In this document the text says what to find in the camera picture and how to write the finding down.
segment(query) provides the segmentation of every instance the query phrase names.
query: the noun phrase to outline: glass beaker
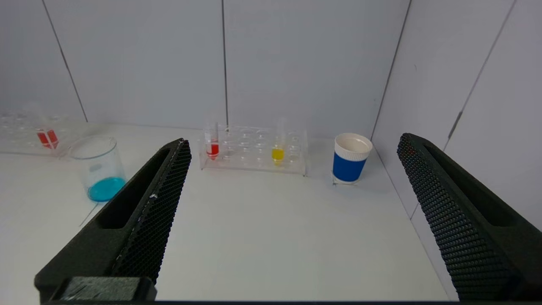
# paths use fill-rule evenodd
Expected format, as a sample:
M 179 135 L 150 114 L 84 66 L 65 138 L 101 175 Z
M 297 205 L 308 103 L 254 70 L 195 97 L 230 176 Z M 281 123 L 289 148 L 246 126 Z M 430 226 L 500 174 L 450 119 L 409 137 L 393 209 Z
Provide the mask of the glass beaker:
M 109 201 L 126 183 L 117 140 L 113 137 L 81 138 L 70 147 L 69 155 L 78 163 L 83 188 L 93 201 Z

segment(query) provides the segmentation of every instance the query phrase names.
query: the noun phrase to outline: yellow liquid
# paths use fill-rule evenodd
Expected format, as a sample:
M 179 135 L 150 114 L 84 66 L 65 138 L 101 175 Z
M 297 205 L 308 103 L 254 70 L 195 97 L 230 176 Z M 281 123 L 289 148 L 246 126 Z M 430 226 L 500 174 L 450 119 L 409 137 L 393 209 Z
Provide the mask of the yellow liquid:
M 273 161 L 275 161 L 276 165 L 280 164 L 284 159 L 284 150 L 282 148 L 273 148 L 271 157 L 273 158 Z

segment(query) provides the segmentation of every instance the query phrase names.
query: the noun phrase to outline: red liquid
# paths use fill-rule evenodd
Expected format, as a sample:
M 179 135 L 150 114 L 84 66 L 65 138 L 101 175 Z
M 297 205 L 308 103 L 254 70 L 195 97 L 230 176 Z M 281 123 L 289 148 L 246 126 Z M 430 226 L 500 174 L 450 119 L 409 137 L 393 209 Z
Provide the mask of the red liquid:
M 41 144 L 49 149 L 55 149 L 59 144 L 59 139 L 56 137 L 55 131 L 53 129 L 47 130 L 47 135 L 45 134 L 45 131 L 40 130 L 37 133 L 37 137 L 40 139 Z
M 211 143 L 211 151 L 209 151 L 209 146 L 207 146 L 207 155 L 211 160 L 216 159 L 216 156 L 218 156 L 218 143 Z

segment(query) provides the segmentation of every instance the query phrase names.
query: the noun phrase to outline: paper cup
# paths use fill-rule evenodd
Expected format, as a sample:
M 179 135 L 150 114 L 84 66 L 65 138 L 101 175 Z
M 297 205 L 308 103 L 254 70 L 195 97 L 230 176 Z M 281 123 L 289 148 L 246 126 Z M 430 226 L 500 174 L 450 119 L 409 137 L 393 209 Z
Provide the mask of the paper cup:
M 357 134 L 340 134 L 335 137 L 333 179 L 337 183 L 353 184 L 359 180 L 372 143 Z

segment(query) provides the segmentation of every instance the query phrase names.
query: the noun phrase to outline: white wall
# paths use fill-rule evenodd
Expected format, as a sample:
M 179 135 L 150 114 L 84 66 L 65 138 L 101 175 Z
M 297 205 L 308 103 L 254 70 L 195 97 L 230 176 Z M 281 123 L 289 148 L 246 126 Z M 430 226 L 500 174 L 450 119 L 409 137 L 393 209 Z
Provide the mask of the white wall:
M 225 123 L 220 0 L 46 0 L 88 120 Z
M 0 1 L 0 110 L 40 102 L 49 115 L 85 120 L 40 0 Z
M 229 119 L 370 136 L 408 1 L 225 0 Z
M 457 293 L 397 157 L 402 133 L 444 148 L 512 0 L 413 0 L 372 141 L 448 293 Z
M 542 2 L 518 0 L 445 153 L 542 230 Z

